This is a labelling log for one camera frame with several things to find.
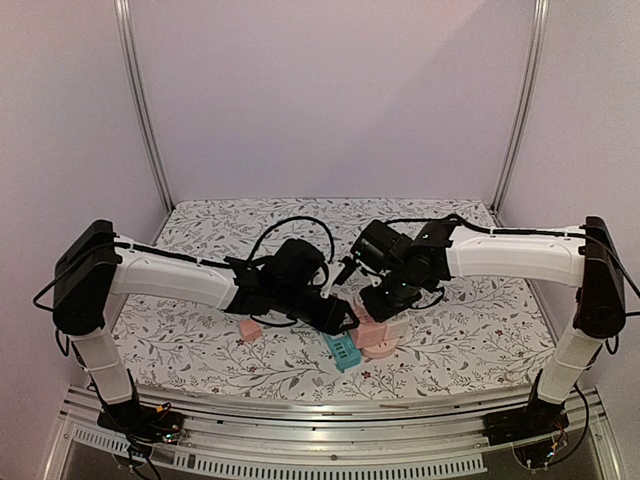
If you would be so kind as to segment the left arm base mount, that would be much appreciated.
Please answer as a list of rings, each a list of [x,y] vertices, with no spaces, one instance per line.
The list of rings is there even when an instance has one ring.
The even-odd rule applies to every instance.
[[[175,443],[184,434],[185,415],[170,402],[147,406],[140,402],[137,390],[124,402],[108,404],[97,392],[101,412],[97,424],[145,443]]]

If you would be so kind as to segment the teal power strip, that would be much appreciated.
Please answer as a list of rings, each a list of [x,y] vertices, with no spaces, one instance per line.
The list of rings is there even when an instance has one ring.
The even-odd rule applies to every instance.
[[[340,373],[357,367],[361,363],[361,352],[348,333],[343,332],[335,336],[323,333],[322,336]]]

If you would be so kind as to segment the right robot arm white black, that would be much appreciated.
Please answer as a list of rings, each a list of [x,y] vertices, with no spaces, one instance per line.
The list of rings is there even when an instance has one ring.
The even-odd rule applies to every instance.
[[[539,435],[554,422],[602,345],[621,332],[631,315],[625,289],[633,282],[606,223],[589,216],[563,229],[485,228],[451,214],[422,220],[414,238],[393,225],[391,220],[372,221],[351,248],[357,262],[382,277],[361,292],[367,312],[378,322],[453,278],[522,278],[576,288],[576,313],[517,415],[524,435]]]

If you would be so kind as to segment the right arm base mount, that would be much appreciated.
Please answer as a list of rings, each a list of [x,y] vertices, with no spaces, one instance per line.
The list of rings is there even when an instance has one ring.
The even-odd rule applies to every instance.
[[[548,467],[568,442],[569,420],[564,404],[541,400],[536,385],[524,406],[488,413],[482,422],[483,435],[491,446],[526,441],[513,453],[523,467],[531,470]]]

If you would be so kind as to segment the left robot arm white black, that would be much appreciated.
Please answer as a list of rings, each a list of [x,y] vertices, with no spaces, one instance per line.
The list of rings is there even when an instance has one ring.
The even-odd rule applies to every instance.
[[[58,259],[53,279],[33,297],[57,331],[69,339],[111,419],[128,434],[148,426],[132,377],[106,327],[111,295],[147,295],[189,301],[235,315],[272,312],[336,336],[356,328],[349,302],[332,292],[343,265],[309,242],[287,239],[275,253],[213,261],[161,250],[118,235],[94,221]],[[41,300],[51,295],[51,305]]]

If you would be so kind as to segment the pink cube socket adapter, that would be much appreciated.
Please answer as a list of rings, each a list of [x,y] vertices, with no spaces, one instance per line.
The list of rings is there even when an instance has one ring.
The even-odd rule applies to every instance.
[[[349,331],[354,345],[358,349],[363,349],[380,344],[386,334],[386,324],[376,322],[359,298],[353,297],[351,306],[359,320],[358,327]]]

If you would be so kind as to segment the white cube socket adapter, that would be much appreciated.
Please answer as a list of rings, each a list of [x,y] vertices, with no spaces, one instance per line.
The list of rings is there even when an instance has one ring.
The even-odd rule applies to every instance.
[[[408,329],[409,320],[404,318],[394,318],[385,322],[386,330],[383,339],[394,340],[403,337]]]

